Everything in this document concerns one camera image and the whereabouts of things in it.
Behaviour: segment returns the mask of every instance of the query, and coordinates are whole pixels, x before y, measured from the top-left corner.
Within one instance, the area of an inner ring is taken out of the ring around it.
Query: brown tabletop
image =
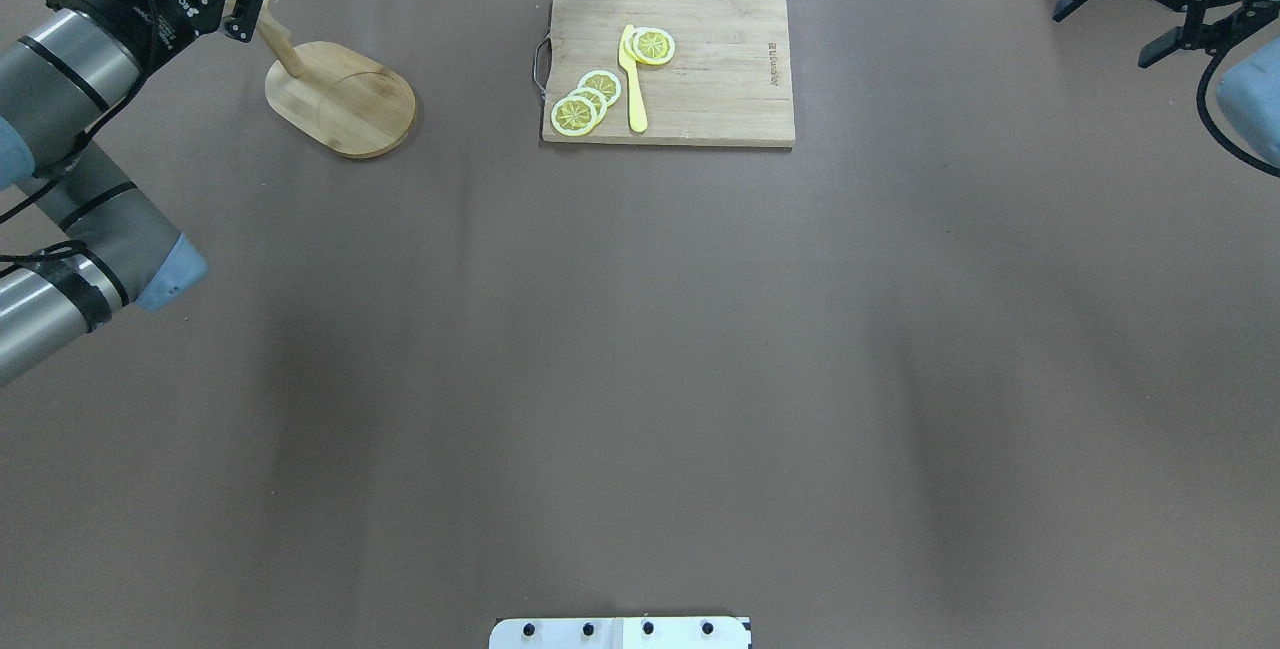
[[[626,148],[540,142],[549,1],[275,1],[417,90],[376,161],[228,38],[102,131],[212,270],[0,389],[0,644],[1276,646],[1280,183],[1178,17],[788,0],[794,151]]]

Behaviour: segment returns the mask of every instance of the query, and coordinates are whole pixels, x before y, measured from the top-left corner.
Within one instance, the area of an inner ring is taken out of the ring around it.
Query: rectangular cutting board
[[[676,38],[667,65],[639,67],[644,134],[627,124],[627,78],[618,67],[626,24],[658,26]],[[787,0],[552,0],[550,47],[548,142],[795,146]],[[622,97],[590,134],[564,137],[552,128],[552,106],[593,69],[614,72]]]

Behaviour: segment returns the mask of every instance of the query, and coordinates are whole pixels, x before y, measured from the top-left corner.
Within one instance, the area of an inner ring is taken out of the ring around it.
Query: lemon slice
[[[627,49],[636,61],[659,67],[676,56],[676,38],[672,38],[672,35],[668,35],[666,29],[658,29],[657,26],[637,26],[635,33],[631,33]]]
[[[566,137],[581,137],[595,129],[599,111],[590,99],[571,93],[552,108],[552,125]]]
[[[604,119],[604,113],[609,111],[609,99],[604,96],[600,90],[594,90],[591,87],[579,87],[568,93],[570,97],[585,97],[595,108],[595,123],[599,124]]]
[[[579,87],[590,87],[604,95],[605,105],[613,106],[622,96],[622,81],[612,70],[589,70],[577,81]]]

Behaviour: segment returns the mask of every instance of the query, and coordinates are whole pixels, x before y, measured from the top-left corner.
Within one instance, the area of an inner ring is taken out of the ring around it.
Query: logo on cutting board
[[[778,84],[778,44],[769,42],[769,84]]]

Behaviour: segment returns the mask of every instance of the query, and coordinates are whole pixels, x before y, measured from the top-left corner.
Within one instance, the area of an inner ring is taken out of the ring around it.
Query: wooden stand
[[[273,110],[344,157],[380,156],[403,142],[417,115],[408,81],[339,44],[294,47],[266,1],[257,31],[278,60],[266,72]]]

